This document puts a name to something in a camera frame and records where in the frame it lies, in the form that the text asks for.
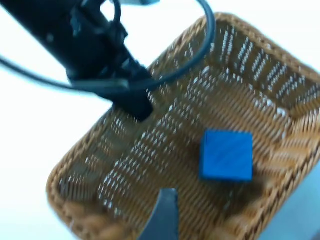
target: wicker basket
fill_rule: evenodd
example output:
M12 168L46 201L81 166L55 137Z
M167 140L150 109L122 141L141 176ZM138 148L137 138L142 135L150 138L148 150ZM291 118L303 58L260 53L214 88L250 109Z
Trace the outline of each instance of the wicker basket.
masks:
M48 200L84 240L136 239L160 188L177 188L181 240L253 240L316 165L320 76L259 31L217 14L202 65L150 94L155 111L137 123L106 113L52 171ZM172 72L205 36L205 18L150 67ZM253 134L254 180L198 180L206 128Z

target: wire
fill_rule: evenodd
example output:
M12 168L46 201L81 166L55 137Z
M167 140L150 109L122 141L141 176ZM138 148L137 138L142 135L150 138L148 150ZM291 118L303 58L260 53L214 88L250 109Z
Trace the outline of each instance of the wire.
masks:
M113 5L114 5L114 18L113 22L116 24L120 24L121 21L121 4L119 0L113 0Z
M131 91L141 91L141 90L155 90L161 85L170 84L175 80L182 77L185 73L187 73L191 68L196 66L200 61L204 59L206 54L210 51L211 44L215 38L216 33L216 21L214 13L207 3L207 0L196 0L203 8L206 16L206 36L202 43L202 46L197 51L195 56L189 60L184 66L180 67L177 71L173 73L169 73L163 76L161 79L145 79L139 82L129 84L126 79L95 79L95 80L82 80L73 82L71 85L66 85L62 83L58 83L51 79L47 79L41 76L37 76L36 74L23 69L14 63L9 62L8 60L0 57L0 64L5 67L11 69L12 71L32 80L33 82L37 82L39 84L47 85L54 88L59 88L67 91L78 91L78 92L87 92L87 93L97 93L103 91L103 94L106 96L108 94L124 94L129 93ZM113 0L115 7L115 16L114 19L118 20L118 17L121 17L121 5L119 0Z

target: blue block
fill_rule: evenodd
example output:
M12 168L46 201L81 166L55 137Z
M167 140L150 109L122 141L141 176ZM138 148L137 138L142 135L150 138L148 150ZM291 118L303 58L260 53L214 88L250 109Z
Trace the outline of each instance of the blue block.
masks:
M207 180L251 181L252 134L207 130L201 141L199 176Z

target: gray metal piece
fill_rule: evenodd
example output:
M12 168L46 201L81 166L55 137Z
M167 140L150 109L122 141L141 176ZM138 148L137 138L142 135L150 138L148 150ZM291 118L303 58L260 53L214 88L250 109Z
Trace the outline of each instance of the gray metal piece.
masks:
M119 0L121 5L146 6L159 3L160 0Z
M178 193L173 188L161 189L157 203L138 240L178 240Z

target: white table surface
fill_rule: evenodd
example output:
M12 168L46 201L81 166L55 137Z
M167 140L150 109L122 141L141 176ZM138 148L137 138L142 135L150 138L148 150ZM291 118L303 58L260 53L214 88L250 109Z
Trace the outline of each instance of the white table surface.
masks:
M210 0L215 12L238 15L305 63L320 69L317 1ZM113 17L110 3L103 6ZM126 45L149 65L203 14L194 0L161 0L123 7ZM46 77L66 82L63 67L0 8L0 54ZM0 68L0 238L73 240L49 208L47 177L63 155L110 108L94 95L46 89ZM320 166L300 185L261 240L308 240L320 223Z

